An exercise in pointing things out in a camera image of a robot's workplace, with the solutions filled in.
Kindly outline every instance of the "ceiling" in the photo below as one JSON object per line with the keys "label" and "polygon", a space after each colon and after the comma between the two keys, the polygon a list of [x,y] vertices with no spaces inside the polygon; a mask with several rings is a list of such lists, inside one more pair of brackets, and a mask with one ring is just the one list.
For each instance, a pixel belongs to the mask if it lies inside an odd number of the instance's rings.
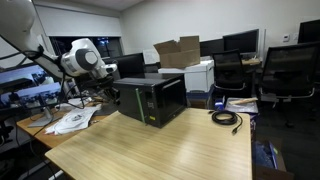
{"label": "ceiling", "polygon": [[112,10],[123,11],[143,0],[65,0],[81,4],[104,7]]}

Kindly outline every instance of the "black microwave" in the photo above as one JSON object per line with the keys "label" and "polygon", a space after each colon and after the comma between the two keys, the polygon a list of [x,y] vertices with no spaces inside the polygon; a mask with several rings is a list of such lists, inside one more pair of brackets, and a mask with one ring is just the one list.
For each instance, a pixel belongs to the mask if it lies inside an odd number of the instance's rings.
{"label": "black microwave", "polygon": [[161,128],[187,106],[183,74],[145,73],[114,82],[120,92],[118,111]]}

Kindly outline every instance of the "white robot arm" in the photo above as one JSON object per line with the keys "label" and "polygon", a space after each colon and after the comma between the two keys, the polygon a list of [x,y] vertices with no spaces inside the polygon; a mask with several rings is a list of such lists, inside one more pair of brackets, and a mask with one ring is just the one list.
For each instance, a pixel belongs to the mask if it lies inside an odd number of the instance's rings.
{"label": "white robot arm", "polygon": [[50,54],[31,32],[35,16],[31,0],[0,0],[0,36],[55,78],[70,79],[90,73],[100,80],[117,69],[115,64],[105,65],[89,39],[72,42],[70,52],[60,57]]}

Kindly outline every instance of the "computer monitor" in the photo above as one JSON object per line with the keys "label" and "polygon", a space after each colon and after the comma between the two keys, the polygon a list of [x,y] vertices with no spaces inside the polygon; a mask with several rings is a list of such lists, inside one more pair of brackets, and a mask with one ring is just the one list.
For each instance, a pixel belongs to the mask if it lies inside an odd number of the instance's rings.
{"label": "computer monitor", "polygon": [[144,59],[142,53],[107,58],[103,59],[103,61],[106,64],[117,64],[121,79],[144,73]]}
{"label": "computer monitor", "polygon": [[200,42],[200,56],[211,56],[213,52],[224,51],[223,39]]}
{"label": "computer monitor", "polygon": [[223,36],[224,51],[239,49],[241,55],[255,55],[258,39],[259,29]]}
{"label": "computer monitor", "polygon": [[[19,66],[18,68],[7,69],[0,73],[0,77],[0,86],[3,83],[19,79],[29,79],[32,81],[28,87],[14,90],[19,96],[18,102],[23,109],[52,108],[64,97],[64,93],[60,92],[60,83],[55,82],[44,69],[33,63]],[[11,92],[1,94],[1,108],[17,107],[16,103],[10,100],[10,95]]]}
{"label": "computer monitor", "polygon": [[298,43],[320,41],[320,19],[300,23]]}

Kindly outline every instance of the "paper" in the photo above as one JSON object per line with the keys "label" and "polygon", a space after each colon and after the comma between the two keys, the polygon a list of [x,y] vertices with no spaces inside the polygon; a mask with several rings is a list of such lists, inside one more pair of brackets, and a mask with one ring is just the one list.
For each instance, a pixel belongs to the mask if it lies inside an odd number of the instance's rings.
{"label": "paper", "polygon": [[145,64],[154,64],[160,62],[160,56],[156,49],[143,50],[143,59]]}
{"label": "paper", "polygon": [[89,125],[92,114],[101,108],[101,105],[95,107],[85,107],[84,109],[73,109],[61,118],[56,124],[48,127],[45,134],[66,134],[80,129],[85,129]]}

